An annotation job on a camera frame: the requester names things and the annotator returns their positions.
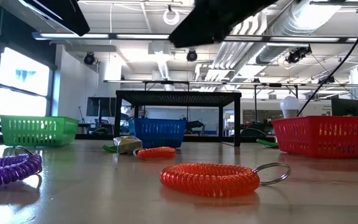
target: red plastic basket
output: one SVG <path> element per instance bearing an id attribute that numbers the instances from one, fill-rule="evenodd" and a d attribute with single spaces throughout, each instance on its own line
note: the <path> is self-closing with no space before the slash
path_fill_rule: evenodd
<path id="1" fill-rule="evenodd" d="M 318 158 L 358 157 L 358 117 L 305 116 L 273 121 L 281 151 Z"/>

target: green object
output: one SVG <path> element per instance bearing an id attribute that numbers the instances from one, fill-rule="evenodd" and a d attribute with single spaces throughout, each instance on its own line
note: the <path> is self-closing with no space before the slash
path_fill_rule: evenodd
<path id="1" fill-rule="evenodd" d="M 278 148 L 277 142 L 268 142 L 268 141 L 264 141 L 264 140 L 260 140 L 260 139 L 256 139 L 256 142 L 259 144 L 262 144 L 266 147 Z"/>
<path id="2" fill-rule="evenodd" d="M 110 152 L 110 153 L 117 153 L 117 146 L 107 146 L 107 145 L 102 145 L 102 148 L 106 151 L 106 152 Z"/>
<path id="3" fill-rule="evenodd" d="M 7 146 L 63 146 L 77 133 L 78 120 L 66 117 L 0 115 Z"/>

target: table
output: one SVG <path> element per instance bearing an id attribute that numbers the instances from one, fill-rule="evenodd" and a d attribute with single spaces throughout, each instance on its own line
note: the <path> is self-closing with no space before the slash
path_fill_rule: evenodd
<path id="1" fill-rule="evenodd" d="M 358 159 L 310 159 L 248 143 L 184 142 L 174 159 L 140 161 L 108 154 L 103 144 L 111 141 L 37 148 L 44 161 L 40 188 L 35 175 L 0 186 L 0 223 L 358 224 Z M 0 157 L 14 154 L 5 148 L 0 146 Z M 159 181 L 160 171 L 177 163 L 256 167 L 277 161 L 291 166 L 291 176 L 246 197 L 195 197 Z M 283 172 L 267 169 L 260 178 Z"/>
<path id="2" fill-rule="evenodd" d="M 135 106 L 135 118 L 139 116 L 139 106 L 215 106 L 219 108 L 219 136 L 223 142 L 223 108 L 234 102 L 234 146 L 240 146 L 241 93 L 197 92 L 197 91 L 116 91 L 116 113 L 121 111 L 122 100 Z M 115 117 L 114 136 L 120 136 L 120 119 Z M 200 141 L 211 139 L 200 138 Z"/>

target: orange coiled keychain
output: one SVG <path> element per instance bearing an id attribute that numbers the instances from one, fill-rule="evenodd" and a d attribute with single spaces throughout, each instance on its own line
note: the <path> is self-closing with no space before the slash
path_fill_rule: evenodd
<path id="1" fill-rule="evenodd" d="M 258 172 L 275 166 L 288 169 L 280 178 L 260 182 Z M 290 167 L 282 162 L 259 166 L 252 170 L 244 166 L 221 164 L 177 164 L 164 168 L 161 183 L 171 189 L 206 197 L 238 197 L 252 193 L 259 185 L 270 185 L 285 180 Z"/>
<path id="2" fill-rule="evenodd" d="M 174 158 L 177 153 L 176 149 L 172 147 L 156 147 L 151 149 L 136 149 L 134 156 L 141 159 L 156 159 L 156 158 Z"/>

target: blue plastic basket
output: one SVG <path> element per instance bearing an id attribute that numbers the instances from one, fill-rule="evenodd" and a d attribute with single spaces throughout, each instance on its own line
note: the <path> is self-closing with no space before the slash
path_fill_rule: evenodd
<path id="1" fill-rule="evenodd" d="M 144 148 L 180 147 L 186 121 L 171 119 L 140 119 L 129 121 L 129 132 L 143 142 Z"/>

